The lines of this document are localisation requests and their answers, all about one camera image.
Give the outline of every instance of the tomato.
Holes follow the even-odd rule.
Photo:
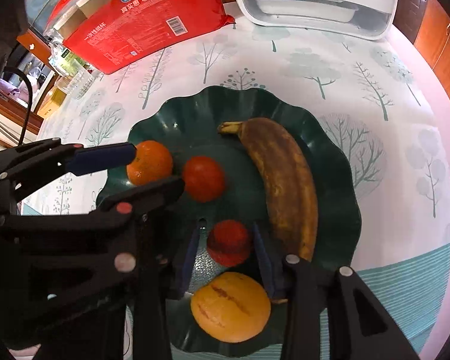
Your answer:
[[[244,262],[251,252],[252,238],[240,222],[231,219],[217,223],[207,238],[207,252],[222,266]]]
[[[218,162],[210,157],[196,156],[183,167],[185,191],[200,203],[217,199],[225,191],[225,175]]]

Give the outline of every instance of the barcode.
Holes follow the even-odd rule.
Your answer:
[[[186,34],[188,32],[178,16],[168,19],[166,23],[171,28],[175,36]]]

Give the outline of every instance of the banana stem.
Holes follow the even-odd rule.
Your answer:
[[[224,122],[218,126],[220,134],[238,134],[242,128],[243,122]]]

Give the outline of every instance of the overripe banana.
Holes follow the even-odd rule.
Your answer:
[[[265,117],[225,122],[218,132],[238,135],[258,168],[270,223],[286,252],[311,261],[317,237],[317,195],[310,168],[294,138]]]

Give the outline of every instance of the red package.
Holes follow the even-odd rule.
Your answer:
[[[234,23],[221,0],[60,0],[48,34],[111,74],[172,44]]]

